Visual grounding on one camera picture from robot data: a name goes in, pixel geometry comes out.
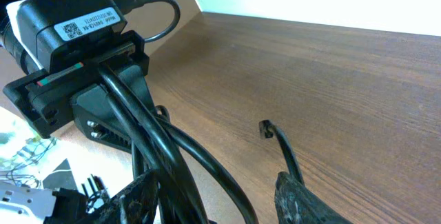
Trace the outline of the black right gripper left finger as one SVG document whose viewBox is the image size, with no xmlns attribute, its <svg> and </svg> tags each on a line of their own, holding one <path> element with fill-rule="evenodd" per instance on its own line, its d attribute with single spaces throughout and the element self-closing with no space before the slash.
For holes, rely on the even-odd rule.
<svg viewBox="0 0 441 224">
<path fill-rule="evenodd" d="M 138 176 L 78 224 L 153 223 L 158 206 L 158 178 L 155 170 Z"/>
</svg>

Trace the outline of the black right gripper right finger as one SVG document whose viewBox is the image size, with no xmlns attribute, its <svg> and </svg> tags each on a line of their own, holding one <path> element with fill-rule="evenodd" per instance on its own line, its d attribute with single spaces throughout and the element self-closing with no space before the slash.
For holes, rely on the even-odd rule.
<svg viewBox="0 0 441 224">
<path fill-rule="evenodd" d="M 351 224 L 287 172 L 279 172 L 274 202 L 283 224 Z"/>
</svg>

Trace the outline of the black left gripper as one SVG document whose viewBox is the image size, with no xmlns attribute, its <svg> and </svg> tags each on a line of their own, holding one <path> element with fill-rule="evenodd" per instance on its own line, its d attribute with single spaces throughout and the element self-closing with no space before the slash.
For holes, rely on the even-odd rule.
<svg viewBox="0 0 441 224">
<path fill-rule="evenodd" d="M 3 93 L 43 138 L 74 122 L 88 139 L 130 152 L 130 137 L 107 102 L 98 66 L 108 65 L 148 110 L 153 110 L 145 81 L 149 61 L 143 38 L 131 30 L 58 74 L 33 72 L 7 84 Z"/>
</svg>

